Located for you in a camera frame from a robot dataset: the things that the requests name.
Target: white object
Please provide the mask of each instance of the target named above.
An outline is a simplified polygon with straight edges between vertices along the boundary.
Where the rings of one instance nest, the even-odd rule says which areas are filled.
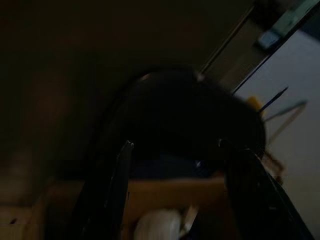
[[[157,210],[143,216],[134,231],[134,240],[177,240],[181,216],[176,210]]]

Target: white wall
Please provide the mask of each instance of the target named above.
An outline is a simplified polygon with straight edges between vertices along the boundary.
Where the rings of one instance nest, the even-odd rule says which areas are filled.
[[[236,93],[265,104],[288,86],[270,107],[271,116],[300,100],[303,112],[271,143],[270,152],[286,168],[284,189],[316,239],[320,239],[320,42],[297,31]],[[293,112],[266,124],[267,138]]]

